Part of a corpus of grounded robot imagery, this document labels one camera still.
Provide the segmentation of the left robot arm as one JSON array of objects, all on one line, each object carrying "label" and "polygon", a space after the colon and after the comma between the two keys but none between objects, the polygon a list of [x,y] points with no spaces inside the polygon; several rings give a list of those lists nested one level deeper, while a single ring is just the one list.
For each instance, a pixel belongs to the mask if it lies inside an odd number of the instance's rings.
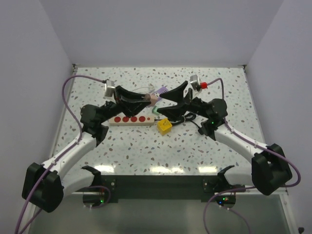
[{"label": "left robot arm", "polygon": [[83,156],[104,141],[109,128],[103,123],[120,113],[134,117],[151,104],[150,94],[130,92],[121,86],[110,94],[114,101],[81,108],[79,134],[70,145],[42,164],[32,163],[27,168],[22,198],[47,213],[54,211],[64,197],[66,188],[62,179]]}]

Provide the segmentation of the beige power strip red sockets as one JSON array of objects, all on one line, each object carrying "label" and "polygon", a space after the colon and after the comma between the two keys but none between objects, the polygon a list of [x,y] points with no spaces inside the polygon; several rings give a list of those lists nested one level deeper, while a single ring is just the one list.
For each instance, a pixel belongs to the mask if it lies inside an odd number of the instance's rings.
[{"label": "beige power strip red sockets", "polygon": [[153,116],[138,115],[134,117],[116,116],[108,120],[111,126],[149,126],[155,123]]}]

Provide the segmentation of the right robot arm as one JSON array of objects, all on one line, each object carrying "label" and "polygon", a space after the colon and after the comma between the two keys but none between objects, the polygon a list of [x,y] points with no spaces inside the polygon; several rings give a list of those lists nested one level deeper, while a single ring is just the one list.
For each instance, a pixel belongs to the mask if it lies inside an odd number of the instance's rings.
[{"label": "right robot arm", "polygon": [[160,94],[161,98],[173,101],[176,105],[159,108],[158,112],[170,120],[177,120],[186,112],[206,118],[199,128],[200,134],[230,147],[251,165],[251,170],[240,173],[232,171],[233,166],[221,170],[217,179],[220,190],[227,192],[232,187],[254,186],[262,194],[270,195],[292,179],[289,163],[279,145],[269,146],[237,131],[226,121],[227,103],[223,98],[205,102],[193,97],[191,88],[185,94],[187,84],[184,82]]}]

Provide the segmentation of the pink brown USB charger plug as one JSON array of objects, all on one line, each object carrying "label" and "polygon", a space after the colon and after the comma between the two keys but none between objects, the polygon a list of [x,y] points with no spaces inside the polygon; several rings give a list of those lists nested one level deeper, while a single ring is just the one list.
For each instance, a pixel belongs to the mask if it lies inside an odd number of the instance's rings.
[{"label": "pink brown USB charger plug", "polygon": [[153,94],[146,94],[144,99],[150,101],[149,107],[155,106],[155,104],[158,102],[158,97]]}]

